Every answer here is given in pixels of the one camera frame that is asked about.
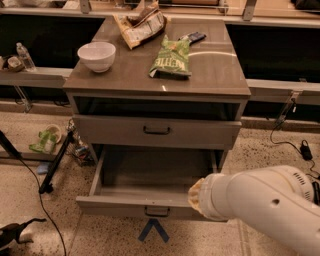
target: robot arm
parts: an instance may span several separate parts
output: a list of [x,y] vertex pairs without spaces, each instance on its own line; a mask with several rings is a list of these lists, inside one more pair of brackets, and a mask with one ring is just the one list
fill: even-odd
[[208,219],[239,218],[302,255],[320,255],[320,207],[313,196],[304,173],[275,166],[210,174],[189,190],[189,203]]

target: charger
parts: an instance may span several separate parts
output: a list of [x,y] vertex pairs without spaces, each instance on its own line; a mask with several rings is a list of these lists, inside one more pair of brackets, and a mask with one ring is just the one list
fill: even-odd
[[300,152],[304,160],[309,161],[312,159],[311,150],[306,140],[303,140],[301,142]]

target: wire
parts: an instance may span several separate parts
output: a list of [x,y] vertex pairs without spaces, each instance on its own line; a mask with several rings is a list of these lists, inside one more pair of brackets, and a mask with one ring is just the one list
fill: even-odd
[[[30,168],[21,158],[19,158],[18,160],[32,173],[32,175],[34,176],[34,178],[35,178],[36,181],[37,181],[38,188],[40,189],[39,180],[38,180],[37,176],[34,174],[34,172],[31,170],[31,168]],[[41,194],[40,194],[40,193],[38,193],[38,194],[39,194],[39,198],[40,198],[41,208],[42,208],[42,210],[44,211],[44,213],[47,215],[47,217],[50,219],[50,221],[51,221],[51,223],[53,224],[53,226],[55,227],[55,229],[57,230],[57,232],[58,232],[58,234],[59,234],[59,236],[60,236],[60,240],[61,240],[62,246],[63,246],[64,256],[66,256],[66,255],[67,255],[67,250],[66,250],[66,246],[65,246],[65,243],[64,243],[62,234],[61,234],[61,232],[60,232],[57,224],[54,222],[54,220],[51,218],[51,216],[49,215],[49,213],[47,212],[47,210],[44,208]]]
[[[271,141],[273,144],[276,144],[276,145],[289,144],[289,145],[291,145],[292,147],[294,147],[295,150],[297,150],[297,152],[302,156],[301,151],[300,151],[294,144],[292,144],[291,142],[289,142],[289,141],[274,142],[274,141],[273,141],[273,139],[272,139],[272,134],[273,134],[273,132],[274,132],[279,126],[281,126],[283,123],[284,123],[284,121],[280,122],[279,124],[277,124],[277,125],[272,129],[272,132],[270,133],[270,141]],[[315,162],[314,162],[313,160],[307,160],[307,161],[310,161],[310,162],[312,163],[312,166],[309,168],[309,170],[312,171],[312,172],[317,173],[317,174],[320,176],[320,173],[319,173],[319,172],[317,172],[317,171],[315,171],[315,170],[312,169],[312,168],[316,165]]]

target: bottle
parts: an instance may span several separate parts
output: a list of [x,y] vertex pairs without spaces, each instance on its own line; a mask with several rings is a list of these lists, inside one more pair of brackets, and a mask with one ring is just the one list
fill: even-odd
[[17,53],[27,71],[36,71],[36,66],[31,59],[28,49],[21,43],[17,43]]

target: white bowl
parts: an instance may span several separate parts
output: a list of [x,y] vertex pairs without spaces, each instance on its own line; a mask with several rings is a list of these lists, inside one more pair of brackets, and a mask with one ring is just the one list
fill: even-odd
[[107,71],[114,62],[116,47],[107,42],[91,42],[78,50],[80,61],[94,72]]

